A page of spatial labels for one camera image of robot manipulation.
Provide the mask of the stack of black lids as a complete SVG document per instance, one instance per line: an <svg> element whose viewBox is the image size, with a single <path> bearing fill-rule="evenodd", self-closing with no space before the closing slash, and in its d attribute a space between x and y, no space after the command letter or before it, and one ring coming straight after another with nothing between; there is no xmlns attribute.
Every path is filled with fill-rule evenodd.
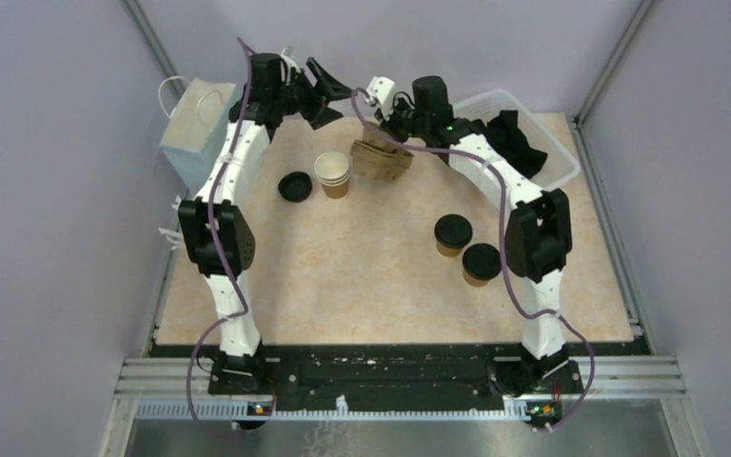
<svg viewBox="0 0 731 457"><path fill-rule="evenodd" d="M293 171L286 174L277 186L281 197L290 203L305 201L310 196L312 189L311 178L303 171Z"/></svg>

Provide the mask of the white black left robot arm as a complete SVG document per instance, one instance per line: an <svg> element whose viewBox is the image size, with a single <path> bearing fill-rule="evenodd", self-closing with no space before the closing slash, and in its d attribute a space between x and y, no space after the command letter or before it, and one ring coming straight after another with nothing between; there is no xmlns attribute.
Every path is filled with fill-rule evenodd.
<svg viewBox="0 0 731 457"><path fill-rule="evenodd" d="M330 103L351 92L313 57L299 66L284 53L251 54L243 95L221 118L226 136L215 164L196 195L178 205L188 258L206 280L217 314L210 326L220 332L214 374L230 374L244 393L263 388L267 368L245 294L256 240L241 203L283 120L298 114L320 129L342 118Z"/></svg>

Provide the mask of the light blue paper bag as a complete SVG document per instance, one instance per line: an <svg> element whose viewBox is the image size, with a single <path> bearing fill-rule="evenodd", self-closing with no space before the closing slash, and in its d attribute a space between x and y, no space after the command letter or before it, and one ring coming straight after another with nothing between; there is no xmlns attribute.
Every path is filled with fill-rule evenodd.
<svg viewBox="0 0 731 457"><path fill-rule="evenodd" d="M195 193L206 182L225 143L236 85L176 75L165 79L159 87L174 81L185 82L187 88L174 108L160 106L168 125L159 148L189 192Z"/></svg>

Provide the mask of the black cloth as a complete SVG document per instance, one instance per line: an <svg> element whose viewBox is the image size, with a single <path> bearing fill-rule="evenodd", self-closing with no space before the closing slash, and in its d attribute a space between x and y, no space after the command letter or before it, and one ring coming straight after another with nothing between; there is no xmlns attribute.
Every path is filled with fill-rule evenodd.
<svg viewBox="0 0 731 457"><path fill-rule="evenodd" d="M548 154L530 145L519 127L517 110L501 110L486 124L484 136L523 177L532 179L543 169Z"/></svg>

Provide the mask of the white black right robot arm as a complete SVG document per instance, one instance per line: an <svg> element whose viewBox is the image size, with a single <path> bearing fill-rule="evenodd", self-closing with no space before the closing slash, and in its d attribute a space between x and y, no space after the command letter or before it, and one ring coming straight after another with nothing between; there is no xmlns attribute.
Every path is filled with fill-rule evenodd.
<svg viewBox="0 0 731 457"><path fill-rule="evenodd" d="M519 127L526 109L487 114L455 107L439 76L415 80L412 92L401 94L385 77L370 81L365 95L375 109L376 130L393 146L405 146L409 138L424 141L423 151L442 156L498 208L498 252L469 256L472 276L485 281L488 267L499 267L512 305L525 320L521 381L533 392L545 392L568 363L560 291L572 249L569 199L556 186L543 188L533 180L546 158Z"/></svg>

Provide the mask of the brown cardboard cup carrier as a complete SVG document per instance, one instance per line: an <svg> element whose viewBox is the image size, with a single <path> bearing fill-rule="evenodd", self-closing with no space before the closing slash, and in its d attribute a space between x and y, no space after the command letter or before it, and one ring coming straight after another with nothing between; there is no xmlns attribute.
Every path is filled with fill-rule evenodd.
<svg viewBox="0 0 731 457"><path fill-rule="evenodd" d="M414 155L364 127L361 139L350 147L352 172L377 181L395 182L411 167Z"/></svg>

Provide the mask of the black mounting base rail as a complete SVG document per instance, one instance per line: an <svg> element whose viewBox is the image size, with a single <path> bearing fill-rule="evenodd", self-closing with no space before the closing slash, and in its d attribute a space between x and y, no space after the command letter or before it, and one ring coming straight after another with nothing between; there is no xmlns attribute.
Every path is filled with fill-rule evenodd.
<svg viewBox="0 0 731 457"><path fill-rule="evenodd" d="M154 346L140 367L124 367L123 382L156 394L274 398L281 411L327 411L338 399L355 412L493 411L525 395L554 400L599 387L614 357L632 363L649 350L641 340L572 343L545 362L519 344L260 345L243 356L208 345L196 361L190 353Z"/></svg>

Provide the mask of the stack of paper cups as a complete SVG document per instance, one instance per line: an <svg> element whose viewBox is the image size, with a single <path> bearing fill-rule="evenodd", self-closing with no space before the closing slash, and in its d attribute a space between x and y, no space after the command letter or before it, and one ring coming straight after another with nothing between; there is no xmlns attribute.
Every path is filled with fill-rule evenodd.
<svg viewBox="0 0 731 457"><path fill-rule="evenodd" d="M350 162L345 154L324 152L315 160L313 169L328 198L341 199L348 194Z"/></svg>

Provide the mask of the white plastic basket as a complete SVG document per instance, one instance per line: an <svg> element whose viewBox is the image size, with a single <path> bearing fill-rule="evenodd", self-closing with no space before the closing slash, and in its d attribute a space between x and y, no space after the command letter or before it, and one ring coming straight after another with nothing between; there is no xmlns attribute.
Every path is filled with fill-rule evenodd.
<svg viewBox="0 0 731 457"><path fill-rule="evenodd" d="M519 127L530 145L548 154L543 169L530 179L541 188L561 189L580 174L579 160L557 138L556 132L510 92L502 89L485 91L454 104L453 109L456 117L471 121L483 136L486 124L501 110L517 110Z"/></svg>

